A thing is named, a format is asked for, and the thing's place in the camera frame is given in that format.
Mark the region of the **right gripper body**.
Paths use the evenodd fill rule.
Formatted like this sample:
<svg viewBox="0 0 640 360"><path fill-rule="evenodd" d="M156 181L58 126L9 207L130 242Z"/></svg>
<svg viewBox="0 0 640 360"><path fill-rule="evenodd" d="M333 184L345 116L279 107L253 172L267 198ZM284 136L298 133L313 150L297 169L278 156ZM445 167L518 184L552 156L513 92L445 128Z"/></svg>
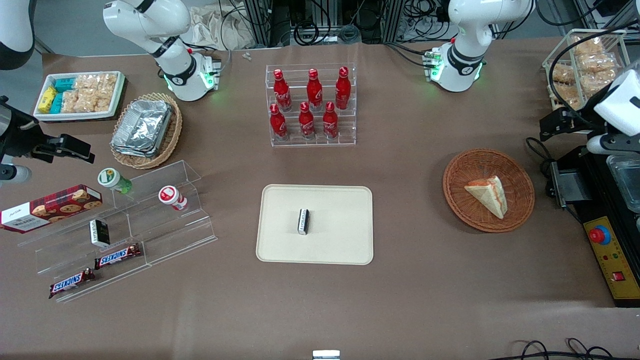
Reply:
<svg viewBox="0 0 640 360"><path fill-rule="evenodd" d="M34 153L46 145L51 136L45 134L39 121L8 104L9 98L0 98L0 158L26 157L51 163L51 155Z"/></svg>

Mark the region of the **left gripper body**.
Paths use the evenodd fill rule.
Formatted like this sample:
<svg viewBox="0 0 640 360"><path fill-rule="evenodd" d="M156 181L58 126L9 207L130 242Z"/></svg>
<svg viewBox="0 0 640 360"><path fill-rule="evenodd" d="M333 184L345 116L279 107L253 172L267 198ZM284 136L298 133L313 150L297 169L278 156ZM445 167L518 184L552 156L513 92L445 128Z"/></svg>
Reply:
<svg viewBox="0 0 640 360"><path fill-rule="evenodd" d="M624 71L613 83L594 111L626 136L640 133L640 81L636 69Z"/></svg>

